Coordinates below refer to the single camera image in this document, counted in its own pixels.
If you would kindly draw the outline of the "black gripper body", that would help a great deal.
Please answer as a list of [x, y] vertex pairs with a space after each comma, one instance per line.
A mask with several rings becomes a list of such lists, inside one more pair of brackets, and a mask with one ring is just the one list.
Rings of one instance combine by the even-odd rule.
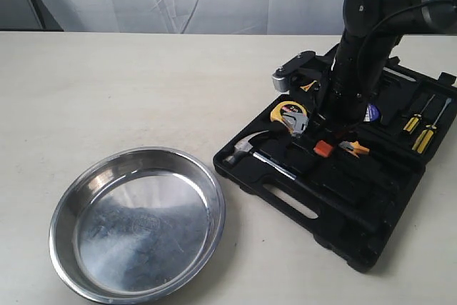
[[[319, 91], [300, 86], [316, 80]], [[314, 141], [355, 141], [371, 100], [371, 65], [355, 56], [316, 55], [291, 77], [289, 94], [310, 114], [304, 134]]]

